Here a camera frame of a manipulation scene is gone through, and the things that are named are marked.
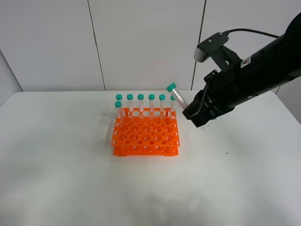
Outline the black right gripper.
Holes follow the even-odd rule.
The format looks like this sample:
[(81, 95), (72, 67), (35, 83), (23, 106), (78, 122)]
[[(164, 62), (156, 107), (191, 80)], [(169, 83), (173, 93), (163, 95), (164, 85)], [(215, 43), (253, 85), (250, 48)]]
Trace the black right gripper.
[(205, 88), (200, 90), (193, 101), (183, 110), (186, 119), (196, 127), (224, 115), (249, 98), (249, 62), (237, 62), (227, 72), (213, 71), (205, 77)]

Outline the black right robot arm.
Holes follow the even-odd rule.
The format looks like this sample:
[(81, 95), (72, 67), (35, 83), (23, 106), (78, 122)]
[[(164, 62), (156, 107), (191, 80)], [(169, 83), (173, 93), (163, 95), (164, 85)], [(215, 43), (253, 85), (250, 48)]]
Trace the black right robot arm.
[(297, 15), (286, 32), (271, 43), (241, 59), (225, 47), (231, 31), (216, 33), (199, 43), (194, 58), (208, 58), (220, 68), (205, 78), (200, 90), (183, 114), (196, 127), (227, 114), (234, 108), (301, 75), (301, 16)]

